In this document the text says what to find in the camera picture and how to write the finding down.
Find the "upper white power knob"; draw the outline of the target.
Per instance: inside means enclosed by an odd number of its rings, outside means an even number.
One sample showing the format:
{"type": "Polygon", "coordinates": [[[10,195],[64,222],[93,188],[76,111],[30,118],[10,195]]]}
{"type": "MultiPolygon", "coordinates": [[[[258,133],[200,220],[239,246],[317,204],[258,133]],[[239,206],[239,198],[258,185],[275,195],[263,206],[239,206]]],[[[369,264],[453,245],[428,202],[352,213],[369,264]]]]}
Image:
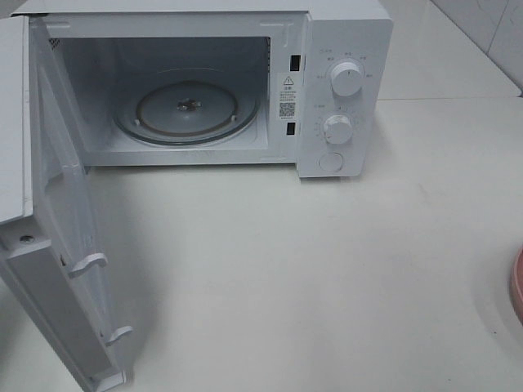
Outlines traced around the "upper white power knob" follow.
{"type": "Polygon", "coordinates": [[[334,94],[340,97],[348,97],[362,88],[364,71],[357,62],[347,59],[334,65],[330,70],[329,77],[334,94]]]}

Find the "white microwave oven body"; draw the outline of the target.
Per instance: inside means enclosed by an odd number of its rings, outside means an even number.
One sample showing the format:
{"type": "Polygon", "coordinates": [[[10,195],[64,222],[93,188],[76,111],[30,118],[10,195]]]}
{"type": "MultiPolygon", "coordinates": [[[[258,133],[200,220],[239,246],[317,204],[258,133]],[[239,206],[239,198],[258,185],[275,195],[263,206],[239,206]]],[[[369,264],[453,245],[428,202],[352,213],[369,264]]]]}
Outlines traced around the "white microwave oven body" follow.
{"type": "Polygon", "coordinates": [[[378,1],[27,1],[18,15],[42,18],[65,42],[75,144],[89,167],[283,163],[302,178],[362,171],[393,30],[378,1]],[[362,66],[363,86],[340,97],[329,73],[347,59],[362,66]],[[115,124],[121,82],[188,68],[265,76],[266,100],[241,132],[201,145],[152,145],[115,124]],[[336,114],[354,129],[343,145],[324,138],[336,114]],[[340,171],[320,168],[327,153],[343,156],[340,171]]]}

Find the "round white door button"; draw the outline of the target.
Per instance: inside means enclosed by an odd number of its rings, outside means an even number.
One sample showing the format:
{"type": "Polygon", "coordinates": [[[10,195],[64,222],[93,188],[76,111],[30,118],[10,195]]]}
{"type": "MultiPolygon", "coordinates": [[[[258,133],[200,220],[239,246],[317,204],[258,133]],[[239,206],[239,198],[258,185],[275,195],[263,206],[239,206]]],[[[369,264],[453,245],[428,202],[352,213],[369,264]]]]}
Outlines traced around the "round white door button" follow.
{"type": "Polygon", "coordinates": [[[338,172],[342,169],[344,158],[339,153],[327,153],[319,159],[319,166],[326,172],[338,172]]]}

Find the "pink round plate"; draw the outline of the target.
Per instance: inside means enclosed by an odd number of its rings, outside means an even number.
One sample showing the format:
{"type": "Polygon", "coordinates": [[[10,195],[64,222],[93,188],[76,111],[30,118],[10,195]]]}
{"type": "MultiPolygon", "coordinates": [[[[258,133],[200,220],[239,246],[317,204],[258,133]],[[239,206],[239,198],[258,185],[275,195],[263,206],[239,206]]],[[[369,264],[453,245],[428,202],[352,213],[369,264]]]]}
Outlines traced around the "pink round plate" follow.
{"type": "Polygon", "coordinates": [[[523,322],[523,255],[522,249],[514,260],[510,277],[510,297],[516,316],[523,322]]]}

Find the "glass microwave turntable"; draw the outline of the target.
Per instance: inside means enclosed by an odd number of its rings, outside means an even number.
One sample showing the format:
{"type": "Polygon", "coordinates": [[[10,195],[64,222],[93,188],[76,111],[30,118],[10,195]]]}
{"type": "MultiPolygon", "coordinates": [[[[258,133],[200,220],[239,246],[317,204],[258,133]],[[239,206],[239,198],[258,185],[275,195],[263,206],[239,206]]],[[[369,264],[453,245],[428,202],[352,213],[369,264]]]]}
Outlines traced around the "glass microwave turntable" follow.
{"type": "Polygon", "coordinates": [[[241,132],[265,100],[265,76],[172,69],[121,82],[113,116],[122,131],[152,145],[201,145],[241,132]]]}

